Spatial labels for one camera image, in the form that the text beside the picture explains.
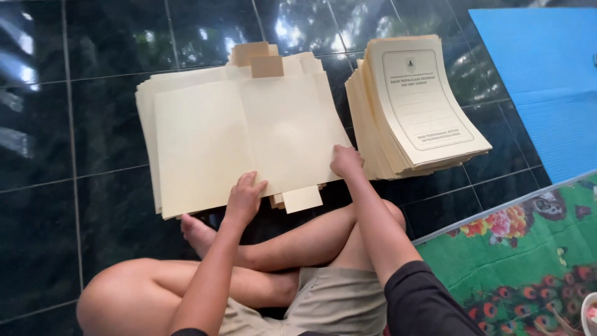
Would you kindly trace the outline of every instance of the person's right hand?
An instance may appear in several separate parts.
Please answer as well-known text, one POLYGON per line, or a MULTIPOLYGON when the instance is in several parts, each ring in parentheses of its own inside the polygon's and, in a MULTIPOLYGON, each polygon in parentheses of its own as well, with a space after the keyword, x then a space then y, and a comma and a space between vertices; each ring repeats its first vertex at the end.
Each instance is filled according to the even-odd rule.
POLYGON ((244 230, 249 222, 255 217, 261 204, 259 194, 265 189, 267 180, 259 182, 253 186, 256 171, 243 174, 232 190, 226 206, 224 219, 232 225, 238 225, 244 230))
POLYGON ((334 145, 334 160, 330 169, 334 174, 346 179, 355 173, 362 173, 365 160, 354 147, 334 145))

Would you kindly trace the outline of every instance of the bare foot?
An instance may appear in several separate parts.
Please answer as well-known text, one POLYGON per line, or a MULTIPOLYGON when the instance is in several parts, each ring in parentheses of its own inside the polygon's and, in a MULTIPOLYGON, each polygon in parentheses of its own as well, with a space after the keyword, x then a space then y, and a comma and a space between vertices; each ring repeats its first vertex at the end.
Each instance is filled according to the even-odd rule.
POLYGON ((216 237, 214 229, 187 214, 182 215, 180 231, 183 232, 184 239, 189 242, 201 259, 205 257, 216 237))

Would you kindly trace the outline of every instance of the floral mat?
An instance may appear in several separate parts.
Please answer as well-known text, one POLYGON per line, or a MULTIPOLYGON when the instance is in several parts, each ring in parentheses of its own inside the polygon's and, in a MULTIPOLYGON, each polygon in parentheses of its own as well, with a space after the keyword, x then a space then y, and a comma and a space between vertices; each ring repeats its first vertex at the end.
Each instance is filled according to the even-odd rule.
POLYGON ((464 223, 417 249, 487 335, 581 329, 583 299, 597 291, 597 172, 464 223))

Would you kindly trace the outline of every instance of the black shirt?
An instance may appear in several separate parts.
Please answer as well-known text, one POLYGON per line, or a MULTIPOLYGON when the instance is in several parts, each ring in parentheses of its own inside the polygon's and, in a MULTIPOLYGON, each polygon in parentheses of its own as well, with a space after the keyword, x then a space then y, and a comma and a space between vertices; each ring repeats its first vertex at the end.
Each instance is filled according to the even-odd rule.
MULTIPOLYGON (((387 324, 393 336, 485 336, 423 261, 403 265, 386 283, 387 324)), ((207 336, 182 329, 172 336, 207 336)), ((325 336, 304 332, 300 336, 325 336)))

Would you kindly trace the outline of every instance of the blue foam mat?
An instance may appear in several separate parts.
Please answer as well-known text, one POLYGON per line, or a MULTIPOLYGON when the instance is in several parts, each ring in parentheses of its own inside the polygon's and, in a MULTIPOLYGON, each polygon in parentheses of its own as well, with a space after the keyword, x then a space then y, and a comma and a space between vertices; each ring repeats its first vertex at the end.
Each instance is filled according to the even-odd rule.
POLYGON ((597 8, 469 12, 552 182, 597 169, 597 8))

